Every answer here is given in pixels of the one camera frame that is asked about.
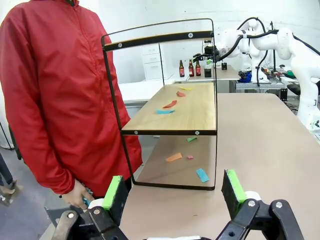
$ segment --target bolt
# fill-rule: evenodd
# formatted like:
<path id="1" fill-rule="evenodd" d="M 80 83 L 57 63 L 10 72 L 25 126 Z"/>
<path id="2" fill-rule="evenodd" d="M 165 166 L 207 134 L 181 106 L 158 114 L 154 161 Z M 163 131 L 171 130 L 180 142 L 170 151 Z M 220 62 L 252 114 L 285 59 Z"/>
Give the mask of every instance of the bolt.
<path id="1" fill-rule="evenodd" d="M 248 202 L 249 207 L 254 207 L 256 205 L 255 201 Z"/>
<path id="2" fill-rule="evenodd" d="M 278 209 L 282 208 L 282 203 L 278 201 L 278 202 L 275 204 L 275 207 L 278 208 Z"/>

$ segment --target hand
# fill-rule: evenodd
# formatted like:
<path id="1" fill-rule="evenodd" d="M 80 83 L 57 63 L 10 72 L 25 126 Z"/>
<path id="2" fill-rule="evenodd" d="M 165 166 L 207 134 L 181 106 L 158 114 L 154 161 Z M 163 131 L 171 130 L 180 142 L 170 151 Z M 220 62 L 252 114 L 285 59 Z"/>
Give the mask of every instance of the hand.
<path id="1" fill-rule="evenodd" d="M 95 200 L 94 197 L 87 192 L 86 188 L 76 179 L 74 180 L 74 187 L 72 191 L 62 195 L 62 198 L 68 204 L 71 204 L 76 208 L 81 208 L 85 210 L 88 208 L 88 206 L 84 203 L 83 197 L 88 199 L 88 201 L 90 202 Z"/>

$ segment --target person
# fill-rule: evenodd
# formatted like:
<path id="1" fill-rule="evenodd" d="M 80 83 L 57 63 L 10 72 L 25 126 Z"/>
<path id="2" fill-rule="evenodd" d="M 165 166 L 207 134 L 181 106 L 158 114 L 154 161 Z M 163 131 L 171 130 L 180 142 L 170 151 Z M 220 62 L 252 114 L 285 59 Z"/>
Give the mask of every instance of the person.
<path id="1" fill-rule="evenodd" d="M 23 160 L 44 187 L 86 209 L 83 198 L 107 192 L 113 176 L 131 179 L 110 92 L 94 12 L 77 0 L 30 0 L 14 7 L 0 27 L 0 81 L 8 123 Z M 106 43 L 111 43 L 108 36 Z M 120 121 L 130 117 L 108 63 Z M 126 136 L 136 171 L 137 136 Z"/>
<path id="2" fill-rule="evenodd" d="M 3 179 L 5 180 L 9 188 L 5 186 Z M 14 178 L 12 177 L 12 174 L 6 165 L 4 158 L 0 153 L 0 191 L 3 194 L 12 195 L 16 191 L 15 189 L 11 189 L 15 187 L 15 184 L 16 180 L 14 180 Z"/>

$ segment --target jacket sleeve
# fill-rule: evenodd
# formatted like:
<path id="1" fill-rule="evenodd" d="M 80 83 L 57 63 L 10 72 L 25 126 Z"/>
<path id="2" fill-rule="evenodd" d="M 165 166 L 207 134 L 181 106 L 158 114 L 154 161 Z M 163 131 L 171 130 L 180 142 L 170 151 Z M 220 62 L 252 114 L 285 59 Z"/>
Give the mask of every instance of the jacket sleeve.
<path id="1" fill-rule="evenodd" d="M 0 27 L 0 81 L 6 117 L 23 160 L 38 183 L 66 194 L 74 188 L 75 180 L 51 147 L 40 110 L 37 64 L 22 14 L 14 15 L 17 11 L 13 9 Z"/>

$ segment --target yellow paper piece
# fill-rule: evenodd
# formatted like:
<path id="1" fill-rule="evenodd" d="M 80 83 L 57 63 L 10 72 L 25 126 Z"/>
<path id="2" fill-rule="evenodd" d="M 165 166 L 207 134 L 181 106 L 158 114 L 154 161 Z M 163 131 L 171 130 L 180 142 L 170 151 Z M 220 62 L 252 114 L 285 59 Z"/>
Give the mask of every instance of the yellow paper piece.
<path id="1" fill-rule="evenodd" d="M 178 159 L 182 159 L 181 152 L 176 153 L 176 154 L 168 157 L 168 158 L 166 159 L 166 161 L 169 163 L 169 162 L 173 162 L 174 160 L 178 160 Z"/>
<path id="2" fill-rule="evenodd" d="M 187 90 L 187 91 L 191 91 L 192 90 L 192 87 L 180 87 L 181 89 L 183 89 L 183 90 Z"/>

